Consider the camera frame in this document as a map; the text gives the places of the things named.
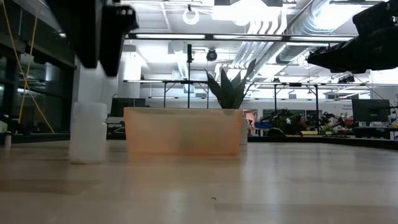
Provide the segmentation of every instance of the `wooden floor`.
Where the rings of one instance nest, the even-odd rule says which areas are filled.
[[[398,223],[398,152],[249,143],[240,158],[70,165],[67,142],[0,153],[0,223]]]

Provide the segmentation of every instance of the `desk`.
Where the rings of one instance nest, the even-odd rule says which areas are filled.
[[[384,139],[393,139],[390,135],[391,131],[396,132],[398,131],[398,128],[371,128],[371,127],[354,128],[354,134],[356,138],[376,137]]]

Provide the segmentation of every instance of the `yellow cable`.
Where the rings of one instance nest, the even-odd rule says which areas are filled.
[[[34,45],[34,37],[35,37],[35,33],[36,33],[37,13],[38,13],[38,1],[39,1],[39,0],[36,0],[36,15],[35,15],[35,24],[34,24],[34,29],[33,29],[32,43],[31,43],[31,46],[30,46],[30,57],[32,57],[32,51],[33,51],[33,45]],[[33,94],[32,94],[31,91],[30,91],[29,85],[27,84],[27,76],[28,76],[28,74],[29,74],[29,69],[30,69],[31,60],[29,61],[29,64],[28,64],[28,67],[27,67],[27,73],[25,74],[25,73],[24,73],[24,70],[22,69],[21,62],[19,61],[17,49],[16,49],[16,46],[15,46],[15,43],[14,43],[14,38],[12,37],[11,27],[10,27],[8,15],[7,15],[7,9],[6,9],[6,5],[5,5],[5,2],[4,2],[4,1],[2,2],[2,6],[3,6],[3,9],[4,9],[4,15],[5,15],[5,17],[6,17],[8,32],[9,32],[10,38],[11,38],[12,48],[14,49],[14,53],[15,53],[15,56],[16,56],[16,59],[17,59],[17,63],[18,63],[19,69],[21,70],[21,73],[22,73],[22,75],[24,76],[24,81],[25,81],[25,85],[24,85],[24,96],[22,97],[22,103],[21,103],[21,108],[20,108],[20,111],[19,111],[18,123],[20,123],[20,121],[21,121],[22,108],[23,108],[23,106],[24,106],[24,101],[25,101],[25,89],[27,88],[27,89],[29,90],[30,97],[32,98],[33,102],[34,102],[35,105],[36,105],[37,110],[38,110],[38,111],[40,112],[40,114],[42,115],[42,117],[43,117],[45,123],[47,124],[47,126],[51,129],[51,132],[52,132],[53,134],[55,134],[55,132],[54,132],[54,130],[52,129],[51,125],[49,124],[49,122],[48,122],[47,119],[45,118],[43,112],[40,110],[39,105],[37,104],[35,98],[33,97]]]

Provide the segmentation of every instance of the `orange translucent planter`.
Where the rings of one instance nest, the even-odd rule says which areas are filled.
[[[243,111],[124,108],[129,153],[237,156]]]

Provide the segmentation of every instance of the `computer screen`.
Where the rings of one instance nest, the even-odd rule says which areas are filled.
[[[352,104],[354,122],[365,121],[367,126],[372,121],[388,122],[389,100],[352,99]]]
[[[125,107],[145,107],[145,99],[143,98],[113,98],[111,107],[111,116],[124,116]]]

